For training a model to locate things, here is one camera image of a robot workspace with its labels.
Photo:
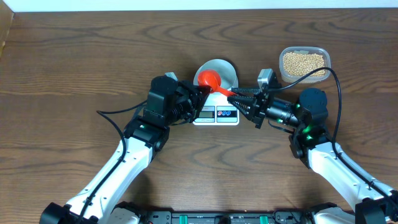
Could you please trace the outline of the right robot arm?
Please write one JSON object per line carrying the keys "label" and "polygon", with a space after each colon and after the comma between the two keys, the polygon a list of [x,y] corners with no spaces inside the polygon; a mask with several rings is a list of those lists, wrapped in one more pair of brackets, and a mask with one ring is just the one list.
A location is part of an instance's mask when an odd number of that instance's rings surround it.
{"label": "right robot arm", "polygon": [[232,88],[228,102],[256,128],[265,119],[289,134],[295,158],[326,179],[347,201],[353,213],[334,203],[324,203],[303,213],[301,223],[387,223],[397,221],[397,190],[378,181],[353,161],[327,129],[324,91],[307,88],[295,103],[275,98],[279,87]]}

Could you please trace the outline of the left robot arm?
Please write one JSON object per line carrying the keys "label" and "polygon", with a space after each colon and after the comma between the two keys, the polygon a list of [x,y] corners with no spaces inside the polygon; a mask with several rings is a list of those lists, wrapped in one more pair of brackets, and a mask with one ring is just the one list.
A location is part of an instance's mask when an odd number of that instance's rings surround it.
{"label": "left robot arm", "polygon": [[211,88],[167,76],[151,81],[147,99],[133,106],[135,114],[124,129],[116,128],[120,142],[93,180],[64,206],[50,203],[41,223],[107,223],[132,181],[162,150],[170,127],[192,123],[200,114]]}

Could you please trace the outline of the red measuring scoop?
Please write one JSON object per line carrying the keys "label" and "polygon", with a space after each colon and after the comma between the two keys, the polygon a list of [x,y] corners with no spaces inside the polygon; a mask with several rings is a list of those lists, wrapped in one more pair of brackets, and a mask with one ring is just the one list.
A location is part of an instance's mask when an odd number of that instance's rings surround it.
{"label": "red measuring scoop", "polygon": [[236,95],[232,91],[221,87],[221,77],[215,70],[204,70],[200,72],[197,81],[200,86],[209,86],[212,93],[221,93],[227,97]]}

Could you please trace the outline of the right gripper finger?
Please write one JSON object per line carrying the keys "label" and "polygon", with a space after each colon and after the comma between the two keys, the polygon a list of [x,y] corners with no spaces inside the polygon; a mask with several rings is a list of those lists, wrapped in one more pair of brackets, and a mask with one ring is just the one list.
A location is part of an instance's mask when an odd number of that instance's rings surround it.
{"label": "right gripper finger", "polygon": [[254,95],[260,94],[262,90],[260,88],[232,88],[231,91],[236,94],[249,94],[252,93]]}
{"label": "right gripper finger", "polygon": [[235,106],[246,119],[254,120],[257,105],[255,97],[234,95],[227,97],[227,101]]}

